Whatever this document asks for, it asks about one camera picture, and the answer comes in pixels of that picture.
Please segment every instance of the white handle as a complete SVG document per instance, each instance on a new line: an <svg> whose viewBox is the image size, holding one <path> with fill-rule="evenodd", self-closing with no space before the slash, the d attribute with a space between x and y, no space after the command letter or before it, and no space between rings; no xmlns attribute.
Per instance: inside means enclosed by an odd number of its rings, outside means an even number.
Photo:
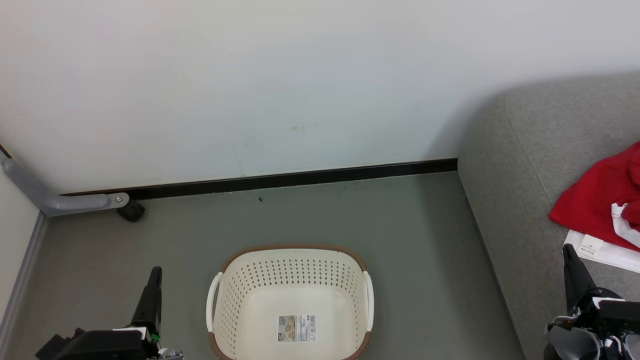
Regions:
<svg viewBox="0 0 640 360"><path fill-rule="evenodd" d="M373 301L373 283L371 282L371 276L368 272L363 272L364 279L367 283L367 331L373 329L373 313L374 313L374 301Z"/></svg>
<svg viewBox="0 0 640 360"><path fill-rule="evenodd" d="M211 286L209 287L209 294L207 295L207 330L209 332L213 332L213 294L216 293L216 288L218 287L218 283L220 282L220 277L222 273L219 272L216 277L213 278L211 282Z"/></svg>

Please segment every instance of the gray floor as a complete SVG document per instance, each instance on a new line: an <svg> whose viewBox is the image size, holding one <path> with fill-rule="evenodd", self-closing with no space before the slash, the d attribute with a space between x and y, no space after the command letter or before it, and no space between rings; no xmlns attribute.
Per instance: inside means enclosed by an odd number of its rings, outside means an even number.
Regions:
<svg viewBox="0 0 640 360"><path fill-rule="evenodd" d="M12 359L32 359L56 333L128 324L154 265L164 270L163 345L213 359L204 320L212 278L234 251L278 242L363 257L376 313L362 359L523 358L456 172L143 204L137 224L114 211L50 221Z"/></svg>

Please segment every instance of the label sticker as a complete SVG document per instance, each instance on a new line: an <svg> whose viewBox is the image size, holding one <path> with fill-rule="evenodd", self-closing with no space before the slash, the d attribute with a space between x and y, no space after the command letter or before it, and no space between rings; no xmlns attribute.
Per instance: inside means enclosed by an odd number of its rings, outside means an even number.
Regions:
<svg viewBox="0 0 640 360"><path fill-rule="evenodd" d="M315 315L278 316L278 342L317 341Z"/></svg>
<svg viewBox="0 0 640 360"><path fill-rule="evenodd" d="M600 251L600 247L602 247L603 242L604 241L594 238L591 235L585 235L577 252L590 258L595 258L598 255L598 251Z"/></svg>

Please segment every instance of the gray sofa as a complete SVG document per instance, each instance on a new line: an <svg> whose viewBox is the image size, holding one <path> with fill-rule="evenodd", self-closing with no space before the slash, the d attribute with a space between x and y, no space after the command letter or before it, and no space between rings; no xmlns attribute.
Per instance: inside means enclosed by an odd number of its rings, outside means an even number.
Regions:
<svg viewBox="0 0 640 360"><path fill-rule="evenodd" d="M562 244L547 214L596 161L640 141L640 74L512 90L472 124L458 169L528 360L565 312ZM596 284L640 301L640 274L585 261Z"/></svg>

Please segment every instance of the white plastic basket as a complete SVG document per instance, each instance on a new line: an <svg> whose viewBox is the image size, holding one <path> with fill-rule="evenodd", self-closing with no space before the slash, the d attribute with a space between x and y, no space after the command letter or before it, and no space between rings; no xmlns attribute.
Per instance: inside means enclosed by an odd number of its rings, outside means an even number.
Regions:
<svg viewBox="0 0 640 360"><path fill-rule="evenodd" d="M369 344L373 313L357 254L283 244L234 254L211 283L206 317L222 360L355 360Z"/></svg>

